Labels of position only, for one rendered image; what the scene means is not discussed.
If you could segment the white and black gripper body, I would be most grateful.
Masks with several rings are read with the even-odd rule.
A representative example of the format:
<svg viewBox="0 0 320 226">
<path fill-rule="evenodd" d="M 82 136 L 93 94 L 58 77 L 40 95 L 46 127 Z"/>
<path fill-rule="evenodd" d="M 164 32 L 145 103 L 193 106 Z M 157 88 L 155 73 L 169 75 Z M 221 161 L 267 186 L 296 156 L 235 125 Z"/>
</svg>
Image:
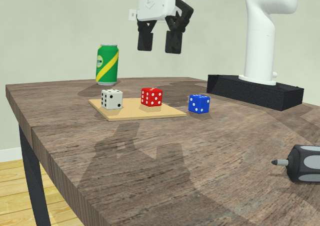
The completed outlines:
<svg viewBox="0 0 320 226">
<path fill-rule="evenodd" d="M 139 21 L 160 19 L 156 23 L 166 23 L 165 17 L 176 16 L 176 11 L 181 17 L 182 11 L 175 4 L 176 0 L 139 0 L 137 19 Z"/>
</svg>

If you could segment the beige square mat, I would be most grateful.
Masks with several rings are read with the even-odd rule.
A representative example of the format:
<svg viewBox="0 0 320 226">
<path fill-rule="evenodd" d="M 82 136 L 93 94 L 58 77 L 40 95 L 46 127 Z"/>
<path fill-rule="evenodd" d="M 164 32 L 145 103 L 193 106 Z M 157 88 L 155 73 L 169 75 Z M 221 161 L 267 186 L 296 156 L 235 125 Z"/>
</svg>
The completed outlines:
<svg viewBox="0 0 320 226">
<path fill-rule="evenodd" d="M 108 121 L 150 119 L 186 116 L 187 114 L 161 103 L 161 106 L 146 106 L 141 98 L 123 98 L 122 108 L 107 110 L 101 106 L 101 99 L 88 100 Z"/>
</svg>

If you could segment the white die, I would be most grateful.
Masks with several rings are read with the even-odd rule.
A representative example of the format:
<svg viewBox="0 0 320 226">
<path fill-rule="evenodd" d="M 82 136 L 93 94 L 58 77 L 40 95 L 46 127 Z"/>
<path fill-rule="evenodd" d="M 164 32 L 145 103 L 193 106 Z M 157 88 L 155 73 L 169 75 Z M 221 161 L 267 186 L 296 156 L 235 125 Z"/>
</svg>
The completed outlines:
<svg viewBox="0 0 320 226">
<path fill-rule="evenodd" d="M 101 106 L 107 110 L 121 109 L 123 105 L 123 92 L 112 89 L 101 91 Z"/>
</svg>

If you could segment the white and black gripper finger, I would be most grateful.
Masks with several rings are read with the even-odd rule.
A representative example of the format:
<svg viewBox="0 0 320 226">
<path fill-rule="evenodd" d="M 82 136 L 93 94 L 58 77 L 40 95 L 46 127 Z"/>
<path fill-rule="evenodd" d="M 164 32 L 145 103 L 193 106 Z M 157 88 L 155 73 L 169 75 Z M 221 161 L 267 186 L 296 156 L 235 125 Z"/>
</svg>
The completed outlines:
<svg viewBox="0 0 320 226">
<path fill-rule="evenodd" d="M 136 15 L 137 19 L 137 15 Z M 151 51 L 152 45 L 153 45 L 153 33 L 152 30 L 156 24 L 157 20 L 151 20 L 151 21 L 139 21 L 137 19 L 137 25 L 138 25 L 138 45 L 137 50 L 139 51 Z M 149 26 L 147 25 L 149 24 Z"/>
<path fill-rule="evenodd" d="M 182 10 L 182 14 L 180 17 L 178 11 L 176 11 L 175 16 L 165 17 L 170 30 L 166 31 L 165 52 L 180 54 L 182 50 L 182 33 L 185 32 L 185 27 L 189 24 L 194 10 L 182 0 L 175 0 L 175 6 Z"/>
</svg>

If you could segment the green soda can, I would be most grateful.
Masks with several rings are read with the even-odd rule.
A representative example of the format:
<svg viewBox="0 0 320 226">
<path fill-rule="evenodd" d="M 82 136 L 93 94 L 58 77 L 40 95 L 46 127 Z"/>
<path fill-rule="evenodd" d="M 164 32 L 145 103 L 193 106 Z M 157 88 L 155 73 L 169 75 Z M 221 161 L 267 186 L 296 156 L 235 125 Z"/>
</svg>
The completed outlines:
<svg viewBox="0 0 320 226">
<path fill-rule="evenodd" d="M 117 45 L 100 44 L 97 51 L 96 79 L 99 85 L 117 82 L 119 49 Z"/>
</svg>

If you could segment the red die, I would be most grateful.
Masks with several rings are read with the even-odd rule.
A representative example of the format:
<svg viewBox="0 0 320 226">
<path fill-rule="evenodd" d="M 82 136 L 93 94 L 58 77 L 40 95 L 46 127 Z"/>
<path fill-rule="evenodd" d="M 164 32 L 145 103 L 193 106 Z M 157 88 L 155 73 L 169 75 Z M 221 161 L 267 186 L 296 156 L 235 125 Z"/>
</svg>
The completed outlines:
<svg viewBox="0 0 320 226">
<path fill-rule="evenodd" d="M 152 107 L 162 105 L 163 91 L 156 88 L 142 88 L 141 103 Z"/>
</svg>

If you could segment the black and grey screwdriver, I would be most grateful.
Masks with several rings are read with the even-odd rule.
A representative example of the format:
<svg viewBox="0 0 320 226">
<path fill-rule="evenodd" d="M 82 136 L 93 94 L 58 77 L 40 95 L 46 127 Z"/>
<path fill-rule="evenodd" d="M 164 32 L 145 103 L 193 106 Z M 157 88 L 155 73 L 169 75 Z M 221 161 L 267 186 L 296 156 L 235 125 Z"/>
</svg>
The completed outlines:
<svg viewBox="0 0 320 226">
<path fill-rule="evenodd" d="M 271 163 L 285 166 L 292 182 L 320 183 L 320 146 L 295 144 L 286 160 Z"/>
</svg>

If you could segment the blue die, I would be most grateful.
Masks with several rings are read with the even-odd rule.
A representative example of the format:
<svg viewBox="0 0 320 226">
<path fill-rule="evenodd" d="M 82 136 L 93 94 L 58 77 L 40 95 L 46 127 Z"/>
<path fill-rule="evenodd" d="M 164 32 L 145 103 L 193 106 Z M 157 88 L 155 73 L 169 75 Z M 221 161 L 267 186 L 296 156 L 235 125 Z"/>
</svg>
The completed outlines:
<svg viewBox="0 0 320 226">
<path fill-rule="evenodd" d="M 197 114 L 209 112 L 210 97 L 203 95 L 190 95 L 188 110 Z"/>
</svg>

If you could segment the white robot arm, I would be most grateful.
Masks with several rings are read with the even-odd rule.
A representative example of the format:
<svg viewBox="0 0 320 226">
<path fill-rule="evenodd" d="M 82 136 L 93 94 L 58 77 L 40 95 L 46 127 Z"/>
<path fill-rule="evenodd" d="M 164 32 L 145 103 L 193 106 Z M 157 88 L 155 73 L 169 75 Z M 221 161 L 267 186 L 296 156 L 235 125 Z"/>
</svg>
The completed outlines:
<svg viewBox="0 0 320 226">
<path fill-rule="evenodd" d="M 245 0 L 247 33 L 244 74 L 239 79 L 265 85 L 276 85 L 273 72 L 276 27 L 270 14 L 293 14 L 298 0 Z"/>
</svg>

